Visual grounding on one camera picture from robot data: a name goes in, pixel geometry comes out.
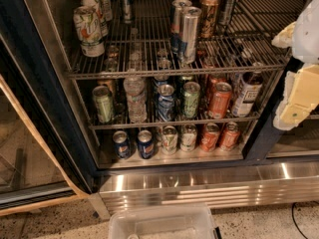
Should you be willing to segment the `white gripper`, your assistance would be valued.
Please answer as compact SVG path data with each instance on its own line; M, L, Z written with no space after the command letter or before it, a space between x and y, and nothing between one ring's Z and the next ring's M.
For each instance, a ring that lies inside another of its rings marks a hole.
M293 57L305 64L296 73L288 72L283 100L273 119L280 130L292 130L319 105L319 0L312 0L292 22L271 41L277 48L292 46Z

